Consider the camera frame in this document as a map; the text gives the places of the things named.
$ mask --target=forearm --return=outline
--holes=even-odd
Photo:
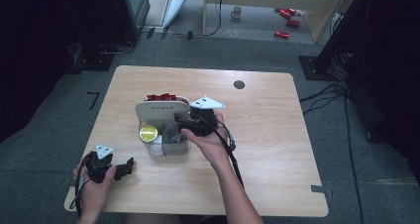
[[[230,163],[213,168],[219,178],[229,224],[263,223]]]

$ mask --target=yellow lid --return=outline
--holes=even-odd
[[[152,125],[144,126],[140,130],[140,139],[144,143],[152,142],[158,136],[158,129]]]

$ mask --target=black tape mark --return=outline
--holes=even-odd
[[[155,28],[151,28],[148,32],[148,39],[154,36]]]
[[[318,186],[318,185],[311,185],[311,191],[312,192],[321,192],[324,193],[324,187],[323,186]]]
[[[192,31],[188,31],[188,36],[186,38],[187,41],[191,41],[192,40]]]
[[[169,27],[166,27],[166,28],[163,29],[163,32],[161,33],[161,37],[160,37],[161,40],[166,39],[168,30],[169,30]]]
[[[90,106],[89,110],[92,110],[93,107],[96,104],[96,101],[98,100],[99,94],[101,94],[100,92],[87,92],[87,94],[96,94],[95,99],[93,100],[92,105]]]
[[[62,179],[61,185],[67,186],[67,187],[75,186],[75,179],[73,178],[73,176],[64,177]]]

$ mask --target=person's left hand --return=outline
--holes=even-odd
[[[77,176],[79,166],[80,164],[73,170],[74,176]],[[108,201],[109,190],[116,170],[117,167],[109,167],[101,183],[90,180],[83,186],[80,193],[82,213],[78,223],[95,223],[97,221]],[[89,179],[90,177],[84,171],[85,182]]]

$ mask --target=white card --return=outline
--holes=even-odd
[[[191,107],[200,108],[200,109],[213,109],[213,108],[225,108],[226,105],[220,103],[214,99],[204,96],[203,98],[198,99],[197,101],[190,102]]]
[[[113,148],[96,145],[96,154],[98,155],[99,160],[104,159],[106,156],[108,156],[114,151],[115,149]]]

